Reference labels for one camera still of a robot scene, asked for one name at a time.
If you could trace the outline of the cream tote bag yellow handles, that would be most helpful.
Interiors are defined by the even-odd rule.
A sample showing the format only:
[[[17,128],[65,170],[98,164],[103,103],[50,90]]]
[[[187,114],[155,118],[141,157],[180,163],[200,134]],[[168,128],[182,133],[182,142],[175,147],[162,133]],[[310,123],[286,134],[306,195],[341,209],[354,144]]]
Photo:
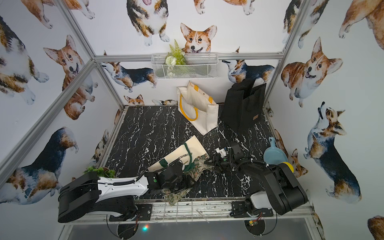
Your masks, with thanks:
[[[178,87],[178,110],[197,129],[206,135],[218,127],[219,105],[198,85],[188,82]]]

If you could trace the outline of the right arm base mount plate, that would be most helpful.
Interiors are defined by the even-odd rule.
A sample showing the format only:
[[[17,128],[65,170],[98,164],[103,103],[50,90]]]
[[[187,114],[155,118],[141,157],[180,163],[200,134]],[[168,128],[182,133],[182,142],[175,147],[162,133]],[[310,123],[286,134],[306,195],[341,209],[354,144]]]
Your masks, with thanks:
[[[261,217],[273,217],[274,213],[272,209],[256,209],[251,202],[237,201],[231,203],[232,210],[230,212],[230,217],[233,218],[257,218]]]

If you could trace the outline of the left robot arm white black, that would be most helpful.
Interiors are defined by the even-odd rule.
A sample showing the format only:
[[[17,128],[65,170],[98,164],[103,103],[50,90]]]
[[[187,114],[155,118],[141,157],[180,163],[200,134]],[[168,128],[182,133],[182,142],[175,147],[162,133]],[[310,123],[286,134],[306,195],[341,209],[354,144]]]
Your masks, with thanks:
[[[178,193],[195,183],[193,177],[183,173],[180,161],[131,178],[106,178],[89,172],[60,190],[58,222],[70,223],[89,213],[106,214],[113,222],[132,220],[140,214],[134,197],[165,190]]]

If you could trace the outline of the cream tote bag green handles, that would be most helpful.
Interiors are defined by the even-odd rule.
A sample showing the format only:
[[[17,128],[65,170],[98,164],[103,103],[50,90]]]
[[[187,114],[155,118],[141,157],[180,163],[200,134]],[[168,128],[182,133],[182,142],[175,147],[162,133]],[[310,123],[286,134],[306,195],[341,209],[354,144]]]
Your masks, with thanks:
[[[203,145],[200,143],[197,137],[193,136],[180,147],[172,151],[170,154],[150,166],[148,168],[148,172],[154,173],[158,177],[156,171],[166,168],[175,162],[182,162],[184,165],[183,173],[189,174],[191,177],[193,177],[195,186],[203,171],[211,168],[205,164],[205,160],[208,160],[209,158],[210,156],[204,149]],[[163,194],[166,201],[171,206],[174,206],[179,200],[184,198],[192,188],[181,191],[177,194],[163,194],[162,190],[160,190],[160,192]]]

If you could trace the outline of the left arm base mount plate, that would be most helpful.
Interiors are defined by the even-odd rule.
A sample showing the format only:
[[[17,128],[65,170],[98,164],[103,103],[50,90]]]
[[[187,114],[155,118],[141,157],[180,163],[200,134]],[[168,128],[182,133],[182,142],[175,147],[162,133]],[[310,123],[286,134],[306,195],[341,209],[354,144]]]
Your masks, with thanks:
[[[149,221],[152,215],[152,204],[139,204],[128,207],[128,209],[119,217],[110,216],[110,222],[125,221]]]

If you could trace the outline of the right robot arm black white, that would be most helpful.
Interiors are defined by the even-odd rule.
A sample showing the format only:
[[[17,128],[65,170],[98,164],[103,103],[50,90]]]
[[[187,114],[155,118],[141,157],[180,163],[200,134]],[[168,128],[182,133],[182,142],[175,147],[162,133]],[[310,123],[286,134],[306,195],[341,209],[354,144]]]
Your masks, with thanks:
[[[218,173],[235,172],[248,175],[259,181],[262,190],[253,193],[233,208],[230,215],[256,216],[264,210],[274,210],[284,215],[306,204],[309,199],[287,163],[269,165],[246,156],[238,144],[216,149],[216,153],[204,162]]]

